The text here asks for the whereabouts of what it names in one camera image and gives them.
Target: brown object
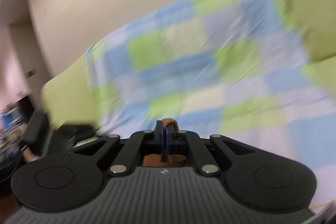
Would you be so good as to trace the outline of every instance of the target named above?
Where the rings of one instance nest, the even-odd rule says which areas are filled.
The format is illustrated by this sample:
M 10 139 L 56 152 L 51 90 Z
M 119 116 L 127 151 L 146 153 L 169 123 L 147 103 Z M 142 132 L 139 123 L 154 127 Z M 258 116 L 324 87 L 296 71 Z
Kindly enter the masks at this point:
M 40 158 L 34 155 L 33 152 L 29 149 L 29 147 L 24 147 L 24 150 L 22 151 L 22 156 L 25 162 L 32 162 Z
M 174 130 L 179 130 L 179 125 L 177 121 L 172 118 L 165 118 L 162 119 L 163 127 L 167 128 L 170 124 L 174 125 Z M 142 166 L 147 167 L 177 167 L 177 166 L 184 166 L 185 165 L 185 156 L 183 155 L 158 155 L 158 154 L 151 154 L 147 155 L 143 158 Z
M 163 123 L 163 128 L 166 128 L 170 124 L 173 124 L 174 125 L 174 130 L 175 131 L 179 130 L 179 125 L 177 124 L 177 121 L 175 121 L 172 118 L 164 118 L 164 119 L 162 119 L 162 123 Z

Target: green and blue quilt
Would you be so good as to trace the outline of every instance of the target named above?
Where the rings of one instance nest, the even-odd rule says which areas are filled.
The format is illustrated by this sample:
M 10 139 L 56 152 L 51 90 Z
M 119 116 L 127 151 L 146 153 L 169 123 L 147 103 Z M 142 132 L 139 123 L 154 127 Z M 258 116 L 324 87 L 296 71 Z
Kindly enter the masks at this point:
M 277 0 L 159 8 L 86 51 L 100 132 L 128 138 L 169 117 L 203 138 L 227 135 L 315 173 L 336 166 L 336 103 L 307 77 L 301 40 Z

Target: checkered blanket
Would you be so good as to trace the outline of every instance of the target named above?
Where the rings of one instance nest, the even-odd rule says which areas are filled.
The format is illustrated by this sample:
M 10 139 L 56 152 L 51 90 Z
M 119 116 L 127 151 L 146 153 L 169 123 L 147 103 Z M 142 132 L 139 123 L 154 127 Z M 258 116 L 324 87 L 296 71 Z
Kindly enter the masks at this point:
M 336 163 L 335 101 L 305 76 L 280 14 L 275 0 L 178 0 L 112 32 L 86 52 L 100 132 L 127 138 L 171 117 L 313 170 Z

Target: blue square pattern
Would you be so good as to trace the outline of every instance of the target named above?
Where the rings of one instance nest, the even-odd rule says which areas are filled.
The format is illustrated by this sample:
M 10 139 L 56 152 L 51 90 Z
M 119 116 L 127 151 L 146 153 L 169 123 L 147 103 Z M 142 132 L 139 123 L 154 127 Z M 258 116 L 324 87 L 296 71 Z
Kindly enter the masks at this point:
M 123 45 L 127 43 L 130 39 L 129 34 L 127 32 L 128 25 L 123 26 L 111 33 L 109 33 L 104 38 L 105 49 L 106 51 L 113 49 L 114 47 Z
M 301 89 L 311 85 L 302 72 L 302 66 L 271 72 L 266 76 L 266 81 L 272 92 L 275 93 Z
M 132 71 L 132 62 L 129 58 L 126 45 L 120 45 L 104 54 L 105 67 L 109 80 Z
M 155 31 L 158 28 L 155 15 L 156 11 L 131 22 L 126 28 L 130 39 Z
M 156 121 L 157 119 L 149 119 L 149 120 L 145 120 L 143 121 L 142 125 L 141 125 L 141 129 L 142 130 L 153 130 L 156 126 Z
M 202 22 L 208 40 L 215 47 L 243 40 L 249 35 L 250 27 L 238 5 L 206 14 Z
M 265 35 L 282 27 L 275 0 L 246 0 L 241 3 L 250 36 Z
M 297 151 L 297 160 L 316 170 L 336 164 L 336 113 L 300 119 L 288 125 Z
M 164 65 L 137 72 L 148 96 L 155 98 L 169 93 L 214 85 L 220 82 L 213 52 L 188 56 Z
M 220 83 L 212 51 L 187 56 L 169 63 L 169 69 L 186 90 Z
M 122 106 L 118 115 L 117 123 L 129 121 L 143 121 L 149 111 L 147 102 L 129 103 Z
M 198 112 L 191 112 L 177 116 L 175 119 L 181 130 L 194 131 L 200 137 L 209 137 L 219 133 L 222 107 Z
M 159 8 L 155 14 L 158 28 L 167 28 L 181 22 L 191 20 L 196 16 L 191 0 L 178 0 Z
M 142 102 L 148 97 L 148 90 L 138 75 L 128 73 L 114 79 L 114 84 L 125 104 Z

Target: brown leather strap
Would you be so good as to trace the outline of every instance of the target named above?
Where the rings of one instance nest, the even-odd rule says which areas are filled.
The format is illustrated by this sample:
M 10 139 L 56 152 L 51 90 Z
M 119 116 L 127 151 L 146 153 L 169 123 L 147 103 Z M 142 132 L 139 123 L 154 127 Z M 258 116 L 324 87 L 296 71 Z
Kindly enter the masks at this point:
M 163 122 L 163 128 L 167 128 L 167 126 L 173 124 L 174 130 L 175 131 L 179 130 L 179 125 L 177 124 L 177 121 L 175 121 L 172 118 L 162 119 L 162 122 Z M 177 167 L 183 165 L 185 165 L 185 156 L 178 154 L 164 155 L 164 157 L 158 154 L 151 154 L 145 156 L 142 163 L 142 166 L 148 166 L 148 167 Z
M 162 119 L 162 123 L 163 123 L 163 128 L 167 128 L 167 126 L 169 126 L 170 124 L 174 125 L 174 130 L 178 131 L 179 130 L 179 125 L 177 124 L 177 121 L 175 121 L 172 118 L 164 118 Z

